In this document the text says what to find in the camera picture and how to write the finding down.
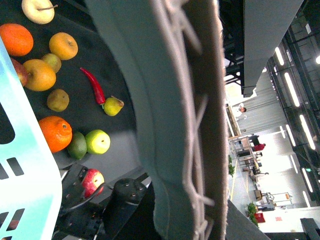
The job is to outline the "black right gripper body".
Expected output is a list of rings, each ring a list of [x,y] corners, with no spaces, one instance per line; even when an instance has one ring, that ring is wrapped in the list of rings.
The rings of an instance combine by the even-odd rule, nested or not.
[[[74,164],[60,171],[62,202],[55,223],[52,239],[63,240],[68,236],[77,240],[114,240],[137,210],[147,189],[149,176],[137,178],[125,175],[111,183],[101,183],[104,200],[97,201],[98,191],[85,199],[82,182],[88,168]]]

